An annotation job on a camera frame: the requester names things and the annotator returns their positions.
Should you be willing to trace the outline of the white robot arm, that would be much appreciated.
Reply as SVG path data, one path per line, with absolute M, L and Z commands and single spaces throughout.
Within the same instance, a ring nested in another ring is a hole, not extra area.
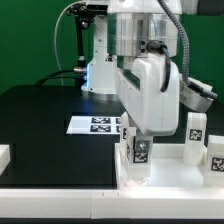
M 95 23 L 86 94 L 118 99 L 129 156 L 148 156 L 155 136 L 175 133 L 179 104 L 199 111 L 216 94 L 189 77 L 189 40 L 180 0 L 86 0 Z

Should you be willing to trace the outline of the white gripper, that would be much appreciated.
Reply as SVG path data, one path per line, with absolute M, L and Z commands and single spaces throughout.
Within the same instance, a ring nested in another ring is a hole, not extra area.
M 136 153 L 151 153 L 152 136 L 173 135 L 179 121 L 179 71 L 171 63 L 168 88 L 161 91 L 165 76 L 165 58 L 148 54 L 136 58 L 131 73 L 140 80 L 135 87 L 119 69 L 115 74 L 115 86 L 119 100 L 141 132 L 135 137 Z

